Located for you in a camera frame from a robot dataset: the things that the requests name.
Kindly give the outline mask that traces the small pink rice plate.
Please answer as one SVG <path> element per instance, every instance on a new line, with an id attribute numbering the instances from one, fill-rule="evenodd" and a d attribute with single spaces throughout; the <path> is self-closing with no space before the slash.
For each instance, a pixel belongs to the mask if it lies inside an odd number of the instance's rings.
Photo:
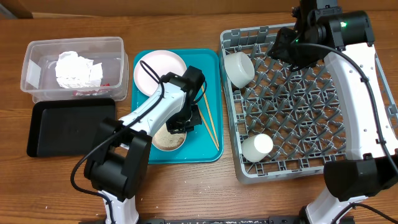
<path id="1" fill-rule="evenodd" d="M 174 151 L 186 140 L 186 133 L 171 134 L 164 124 L 152 138 L 152 144 L 161 151 Z"/>

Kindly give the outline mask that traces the pale green bowl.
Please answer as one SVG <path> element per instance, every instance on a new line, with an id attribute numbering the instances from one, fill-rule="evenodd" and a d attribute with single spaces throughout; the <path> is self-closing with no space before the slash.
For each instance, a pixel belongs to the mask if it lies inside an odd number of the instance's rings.
<path id="1" fill-rule="evenodd" d="M 231 83 L 238 88 L 245 87 L 255 76 L 254 65 L 244 52 L 226 55 L 224 68 Z"/>

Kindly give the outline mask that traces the white cup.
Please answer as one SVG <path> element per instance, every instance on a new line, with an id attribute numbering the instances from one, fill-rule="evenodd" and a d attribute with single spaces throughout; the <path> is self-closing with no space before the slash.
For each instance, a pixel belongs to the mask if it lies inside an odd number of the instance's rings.
<path id="1" fill-rule="evenodd" d="M 241 145 L 243 156 L 250 162 L 259 162 L 272 151 L 273 140 L 267 134 L 257 134 L 245 139 Z"/>

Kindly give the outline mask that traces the red snack wrapper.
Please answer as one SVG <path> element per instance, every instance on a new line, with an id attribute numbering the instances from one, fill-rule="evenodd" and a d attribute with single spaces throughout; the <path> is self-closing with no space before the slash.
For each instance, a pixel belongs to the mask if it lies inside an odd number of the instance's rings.
<path id="1" fill-rule="evenodd" d="M 104 95 L 107 92 L 109 92 L 108 88 L 104 88 L 105 86 L 110 86 L 109 83 L 105 85 L 101 85 L 100 89 L 96 90 L 90 90 L 90 91 L 74 91 L 73 96 L 98 96 L 98 95 Z"/>

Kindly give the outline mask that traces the white napkin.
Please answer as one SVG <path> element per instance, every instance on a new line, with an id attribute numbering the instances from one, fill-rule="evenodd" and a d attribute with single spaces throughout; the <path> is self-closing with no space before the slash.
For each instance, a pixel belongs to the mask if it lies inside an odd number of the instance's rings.
<path id="1" fill-rule="evenodd" d="M 56 81 L 62 88 L 100 87 L 103 79 L 102 63 L 79 56 L 75 51 L 63 52 L 55 66 Z"/>

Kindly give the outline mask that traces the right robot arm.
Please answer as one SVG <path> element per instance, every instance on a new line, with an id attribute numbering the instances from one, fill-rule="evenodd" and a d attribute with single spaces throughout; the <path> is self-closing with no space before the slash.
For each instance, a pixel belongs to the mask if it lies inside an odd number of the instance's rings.
<path id="1" fill-rule="evenodd" d="M 281 28 L 269 51 L 292 71 L 322 60 L 336 88 L 346 133 L 346 159 L 327 162 L 325 188 L 300 211 L 299 223 L 349 223 L 346 213 L 397 183 L 397 138 L 376 73 L 371 20 L 336 1 L 301 1 L 293 29 Z"/>

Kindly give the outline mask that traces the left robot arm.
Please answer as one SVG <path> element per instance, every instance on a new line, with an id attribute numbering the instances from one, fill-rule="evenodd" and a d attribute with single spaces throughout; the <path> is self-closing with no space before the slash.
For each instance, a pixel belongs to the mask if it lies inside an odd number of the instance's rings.
<path id="1" fill-rule="evenodd" d="M 189 66 L 182 76 L 158 76 L 144 61 L 140 66 L 157 83 L 156 91 L 129 115 L 104 119 L 84 158 L 84 176 L 104 200 L 106 223 L 137 223 L 134 197 L 146 175 L 154 134 L 163 125 L 179 134 L 201 124 L 197 103 L 206 81 L 200 69 Z"/>

